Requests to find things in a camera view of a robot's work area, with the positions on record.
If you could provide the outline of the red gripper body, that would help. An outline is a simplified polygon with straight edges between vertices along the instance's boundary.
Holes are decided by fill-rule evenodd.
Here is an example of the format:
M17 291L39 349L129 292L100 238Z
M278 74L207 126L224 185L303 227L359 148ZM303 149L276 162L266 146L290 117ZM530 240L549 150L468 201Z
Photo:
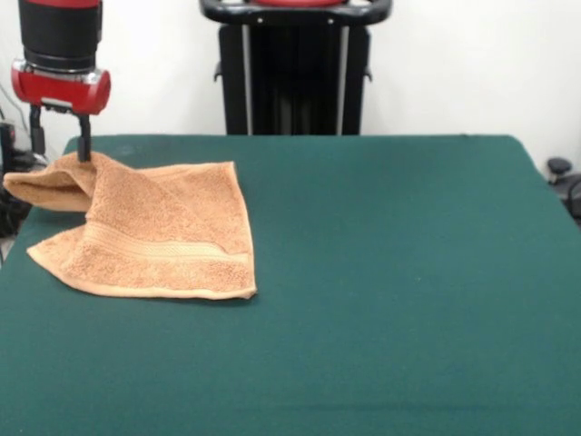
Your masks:
M24 59L13 61L11 81L15 95L22 102L88 115L98 115L105 108L112 87L106 70L57 74L33 68Z

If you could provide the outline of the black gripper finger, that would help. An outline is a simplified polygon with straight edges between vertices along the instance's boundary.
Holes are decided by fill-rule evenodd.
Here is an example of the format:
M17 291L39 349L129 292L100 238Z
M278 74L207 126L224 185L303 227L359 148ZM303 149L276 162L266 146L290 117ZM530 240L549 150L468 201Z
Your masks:
M41 126L42 107L32 104L30 106L29 124L30 139L34 153L45 152L44 128Z
M81 130L81 134L77 142L77 157L81 163L86 163L91 160L92 149L90 116L88 114L78 114L77 118Z

